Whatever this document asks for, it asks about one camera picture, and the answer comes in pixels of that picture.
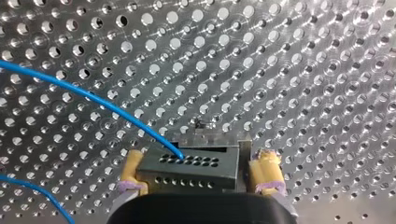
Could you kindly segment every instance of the hole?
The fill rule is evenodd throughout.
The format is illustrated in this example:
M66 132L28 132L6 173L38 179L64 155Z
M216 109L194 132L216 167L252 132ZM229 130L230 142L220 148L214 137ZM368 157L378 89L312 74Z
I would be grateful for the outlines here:
M75 20L68 20L66 22L66 28L67 30L74 32L78 28L78 23Z
M95 30L98 30L103 27L103 22L99 17L94 17L91 20L91 27Z
M78 75L82 79L88 79L90 77L90 71L88 71L87 69L80 69L78 71Z
M45 33L49 34L53 31L53 25L49 21L43 21L41 23L41 30L43 30Z
M126 25L128 24L128 19L127 19L125 16L120 15L120 16L118 16L117 19L116 19L116 24L117 24L120 28L122 28L122 27L124 27L124 26L126 26Z
M49 56L51 58L59 58L61 56L61 51L56 47L49 48Z
M213 188L215 187L215 183L213 183L213 182L208 182L208 183L207 183L207 187L210 188L210 189L213 189Z
M106 44L100 43L96 46L96 51L100 54L106 54L108 52L108 47Z
M369 13L366 11L361 12L361 19L367 20L369 18Z
M141 21L144 25L148 26L154 22L154 19L152 18L151 14L145 13L142 15Z
M336 21L342 21L343 18L344 18L344 16L343 16L343 14L341 14L341 13L337 13L337 14L335 15L335 20L336 20Z
M19 23L17 26L17 31L20 35L27 35L29 33L29 28L24 23Z
M0 26L0 37L4 37L6 33L4 32L3 26Z
M204 12L200 9L196 9L192 12L191 17L195 22L201 21L204 18Z
M121 50L122 50L122 52L124 52L124 53L129 53L129 52L131 52L132 51L132 44L130 43L130 42L128 42L128 41L124 41L124 42L122 42L122 44L121 44Z
M14 55L9 50L3 50L3 52L1 53L1 56L4 61L10 62L10 61L14 60Z
M385 16L387 16L389 19L392 18L395 15L395 12L390 9L385 13Z
M81 56L82 54L84 54L84 48L81 45L75 45L73 47L73 53L76 56Z
M82 15L84 15L85 13L87 13L87 9L86 9L85 7L78 7L78 8L77 8L77 14L78 14L79 16L82 16Z
M25 51L25 56L29 60L34 60L37 58L37 54L35 53L35 51L33 49L27 49Z
M168 14L166 15L166 20L170 23L170 24L175 24L178 21L178 15L176 12L174 11L170 11L168 12Z
M196 184L197 184L197 182L195 180L190 180L191 187L195 187Z

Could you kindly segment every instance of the metal surface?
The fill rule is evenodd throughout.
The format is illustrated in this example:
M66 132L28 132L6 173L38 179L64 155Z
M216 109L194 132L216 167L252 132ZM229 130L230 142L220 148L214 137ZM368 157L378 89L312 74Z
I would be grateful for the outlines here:
M149 150L136 170L137 179L147 182L150 192L236 191L239 148L225 152L181 149L186 160L164 150Z
M302 223L393 223L396 2L0 2L0 56L121 105L154 130L192 118L276 149ZM149 138L47 83L0 76L2 172L103 223L122 160ZM61 217L2 184L2 223Z

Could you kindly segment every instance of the blue wire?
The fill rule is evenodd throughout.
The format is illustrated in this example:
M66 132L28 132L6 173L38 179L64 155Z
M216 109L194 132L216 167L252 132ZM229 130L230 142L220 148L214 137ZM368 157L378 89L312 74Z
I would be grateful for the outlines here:
M52 194L50 194L48 191L40 188L37 185L31 184L27 181L9 178L6 175L0 175L0 181L1 180L6 181L11 184L22 185L29 189L37 190L38 192L42 193L44 196L46 196L52 202L52 204L61 212L61 214L64 216L64 218L66 218L66 220L69 224L75 224L75 221L73 220L73 218L69 216L69 214L66 212L66 210L64 210L64 208L58 203L58 201L55 199L55 197L53 197Z
M148 133L149 135L151 135L151 137L155 138L157 141L159 141L160 143L162 143L164 146L166 146L167 148L169 148L173 153L175 153L181 160L184 159L184 155L183 153L178 150L177 147L175 147L172 143L170 143L168 140L166 140L164 137L160 136L158 133L154 132L152 129L150 129L149 126L147 126L146 124L144 124L142 121L140 121L139 119L136 119L134 116L130 115L128 112L126 112L125 110L117 107L116 105L111 104L109 101L106 101L104 99L102 99L99 96L96 96L88 91L83 90L80 87L76 87L68 82L59 80L55 77L51 77L49 75L45 75L42 73L39 73L35 70L29 69L29 68L24 68L21 67L15 63L7 63L5 61L0 60L0 67L6 68L7 70L22 74L22 75L26 75L26 76L30 76L30 77L37 77L43 81L47 81L49 83L55 84L57 86L60 86L62 88L65 88L67 90L70 90L80 96L84 96L87 97L88 99L96 102L99 105L102 105L104 107L106 107L107 109L113 111L114 113L119 114L121 117L125 118L126 120L132 122L132 124L134 124L135 126L137 126L139 129L145 131L146 133Z

